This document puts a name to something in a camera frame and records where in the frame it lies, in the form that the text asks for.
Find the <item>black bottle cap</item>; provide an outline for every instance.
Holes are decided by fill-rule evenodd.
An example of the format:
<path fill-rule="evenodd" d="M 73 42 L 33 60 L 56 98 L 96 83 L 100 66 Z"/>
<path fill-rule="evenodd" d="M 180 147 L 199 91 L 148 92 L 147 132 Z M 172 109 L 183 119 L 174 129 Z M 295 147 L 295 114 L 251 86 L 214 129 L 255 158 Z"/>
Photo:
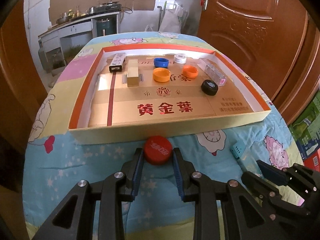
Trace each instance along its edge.
<path fill-rule="evenodd" d="M 201 85 L 201 90 L 208 96 L 214 96 L 218 92 L 218 85 L 212 80 L 206 79 Z"/>

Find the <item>barcode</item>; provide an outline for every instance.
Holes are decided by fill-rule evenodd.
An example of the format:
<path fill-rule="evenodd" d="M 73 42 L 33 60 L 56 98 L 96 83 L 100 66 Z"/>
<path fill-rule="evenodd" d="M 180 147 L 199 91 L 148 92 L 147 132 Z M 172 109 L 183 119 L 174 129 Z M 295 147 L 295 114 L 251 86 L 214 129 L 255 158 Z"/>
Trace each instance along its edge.
<path fill-rule="evenodd" d="M 143 82 L 143 74 L 140 73 L 139 74 L 139 80 L 140 82 Z M 122 75 L 122 84 L 126 84 L 127 83 L 127 74 L 123 74 Z"/>
<path fill-rule="evenodd" d="M 312 160 L 313 160 L 313 165 L 314 165 L 315 167 L 319 165 L 318 157 L 317 157 L 317 156 L 313 157 Z"/>

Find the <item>cartoon print tablecloth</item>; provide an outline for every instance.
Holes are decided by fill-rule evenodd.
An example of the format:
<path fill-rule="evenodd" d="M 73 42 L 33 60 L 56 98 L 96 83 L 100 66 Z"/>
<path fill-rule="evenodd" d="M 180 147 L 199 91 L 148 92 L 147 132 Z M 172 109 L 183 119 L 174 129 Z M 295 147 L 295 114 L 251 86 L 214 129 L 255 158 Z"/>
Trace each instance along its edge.
<path fill-rule="evenodd" d="M 43 102 L 30 134 L 25 156 L 23 205 L 30 236 L 81 179 L 96 182 L 119 171 L 144 141 L 79 145 L 68 132 L 72 107 L 92 62 L 102 47 L 134 43 L 171 43 L 212 49 L 201 39 L 172 33 L 121 33 L 91 40 L 65 68 Z M 302 164 L 299 151 L 279 112 L 265 93 L 245 73 L 272 112 L 264 121 L 241 127 L 169 138 L 196 170 L 211 179 L 240 180 L 242 171 L 230 147 L 242 140 L 255 159 L 281 169 Z M 280 189 L 284 199 L 297 203 L 290 189 Z M 123 203 L 127 239 L 192 239 L 194 206 L 178 195 L 172 163 L 144 164 L 139 194 Z M 97 237 L 97 220 L 94 236 Z"/>

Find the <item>cardboard box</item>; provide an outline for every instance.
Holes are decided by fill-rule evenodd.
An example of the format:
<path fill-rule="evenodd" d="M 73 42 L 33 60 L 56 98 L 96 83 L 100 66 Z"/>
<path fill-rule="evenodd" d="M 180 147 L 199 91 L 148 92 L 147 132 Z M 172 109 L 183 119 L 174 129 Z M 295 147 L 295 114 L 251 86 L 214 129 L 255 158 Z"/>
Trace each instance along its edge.
<path fill-rule="evenodd" d="M 306 160 L 303 161 L 304 165 L 312 170 L 320 171 L 320 149 L 311 154 Z"/>
<path fill-rule="evenodd" d="M 303 160 L 320 148 L 320 91 L 297 120 L 289 126 L 289 130 Z"/>
<path fill-rule="evenodd" d="M 110 73 L 116 53 L 126 53 L 123 72 Z M 208 76 L 199 69 L 188 80 L 173 65 L 173 55 L 184 53 L 217 63 L 227 76 L 226 85 L 210 97 L 201 91 Z M 153 58 L 169 60 L 170 81 L 152 79 Z M 143 74 L 138 87 L 123 83 L 129 59 L 138 59 Z M 207 132 L 262 121 L 271 112 L 250 82 L 222 55 L 213 50 L 175 44 L 131 44 L 102 48 L 92 64 L 76 100 L 69 131 L 81 144 L 145 140 Z"/>

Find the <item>pink tablecloth patch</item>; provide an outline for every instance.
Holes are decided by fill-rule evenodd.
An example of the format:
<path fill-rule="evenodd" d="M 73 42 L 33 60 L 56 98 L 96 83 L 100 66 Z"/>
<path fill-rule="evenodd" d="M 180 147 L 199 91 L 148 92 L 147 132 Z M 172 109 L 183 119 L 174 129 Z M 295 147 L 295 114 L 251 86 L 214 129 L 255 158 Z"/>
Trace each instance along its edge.
<path fill-rule="evenodd" d="M 84 77 L 88 73 L 96 56 L 97 54 L 93 54 L 72 60 L 58 78 L 57 83 Z"/>

